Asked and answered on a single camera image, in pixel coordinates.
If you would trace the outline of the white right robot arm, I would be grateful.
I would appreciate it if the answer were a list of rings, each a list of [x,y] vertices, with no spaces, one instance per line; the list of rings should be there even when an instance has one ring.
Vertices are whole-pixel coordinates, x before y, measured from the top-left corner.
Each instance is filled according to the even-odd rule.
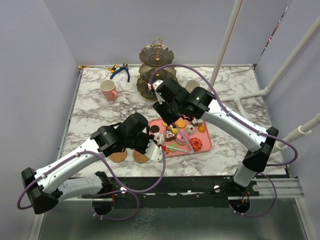
[[[203,120],[228,133],[247,148],[229,184],[230,191],[236,196],[246,192],[253,177],[265,170],[279,131],[274,127],[258,126],[232,113],[219,104],[213,93],[202,87],[188,92],[173,79],[157,80],[148,87],[157,97],[153,108],[167,125],[182,117]]]

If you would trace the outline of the yellow cake slice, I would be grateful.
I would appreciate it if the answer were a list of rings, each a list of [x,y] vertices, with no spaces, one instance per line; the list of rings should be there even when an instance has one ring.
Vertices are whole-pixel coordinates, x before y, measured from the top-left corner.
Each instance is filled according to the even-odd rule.
[[[169,125],[167,127],[167,130],[170,131],[171,133],[173,133],[174,135],[179,133],[179,130],[177,127],[173,126],[173,125]]]

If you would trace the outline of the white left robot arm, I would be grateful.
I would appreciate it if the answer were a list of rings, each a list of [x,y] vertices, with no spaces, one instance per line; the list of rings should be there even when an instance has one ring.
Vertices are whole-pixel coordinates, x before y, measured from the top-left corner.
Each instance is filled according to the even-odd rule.
[[[123,122],[99,127],[71,153],[39,168],[26,168],[21,172],[24,195],[36,215],[53,209],[60,201],[76,195],[95,195],[103,198],[111,190],[104,173],[95,173],[83,180],[71,179],[85,167],[112,154],[132,149],[149,160],[163,160],[163,153],[149,122],[140,113],[129,115]]]

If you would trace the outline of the white chocolate-striped donut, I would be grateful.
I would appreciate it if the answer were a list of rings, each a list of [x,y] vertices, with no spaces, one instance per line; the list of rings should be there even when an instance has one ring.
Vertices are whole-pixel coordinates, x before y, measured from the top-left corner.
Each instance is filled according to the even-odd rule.
[[[156,144],[157,144],[158,146],[163,145],[164,142],[165,142],[165,140],[166,140],[164,134],[161,133],[161,132],[155,132],[153,139],[156,141]]]

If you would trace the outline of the three-tier grey cake stand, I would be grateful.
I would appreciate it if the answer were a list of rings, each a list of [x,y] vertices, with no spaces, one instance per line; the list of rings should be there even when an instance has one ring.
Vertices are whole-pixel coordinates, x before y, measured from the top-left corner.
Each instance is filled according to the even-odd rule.
[[[155,38],[152,44],[145,46],[139,53],[142,65],[139,67],[139,78],[136,82],[140,95],[149,100],[156,101],[157,97],[148,89],[148,83],[152,74],[164,65],[173,63],[174,53],[167,46],[163,45],[163,40]]]

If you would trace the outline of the layered square cake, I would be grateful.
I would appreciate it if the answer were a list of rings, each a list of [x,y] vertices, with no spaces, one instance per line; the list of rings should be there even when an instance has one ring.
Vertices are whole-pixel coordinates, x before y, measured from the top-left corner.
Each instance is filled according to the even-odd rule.
[[[197,118],[193,118],[192,120],[191,120],[191,124],[193,125],[193,126],[202,126],[203,125],[203,120],[202,119],[197,119]]]

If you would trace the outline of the pink frosted donut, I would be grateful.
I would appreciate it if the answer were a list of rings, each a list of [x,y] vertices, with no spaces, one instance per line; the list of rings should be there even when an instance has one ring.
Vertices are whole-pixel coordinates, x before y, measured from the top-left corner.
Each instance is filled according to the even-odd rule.
[[[175,140],[179,145],[186,145],[189,142],[190,136],[186,132],[175,135]]]

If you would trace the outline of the metal serving tongs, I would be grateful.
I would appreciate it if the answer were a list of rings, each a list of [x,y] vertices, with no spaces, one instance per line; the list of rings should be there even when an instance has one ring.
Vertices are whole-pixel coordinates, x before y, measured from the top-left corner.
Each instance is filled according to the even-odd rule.
[[[169,125],[164,128],[164,146],[172,154],[193,154],[195,151],[190,144],[190,135],[186,131],[186,125],[182,128],[178,125]]]

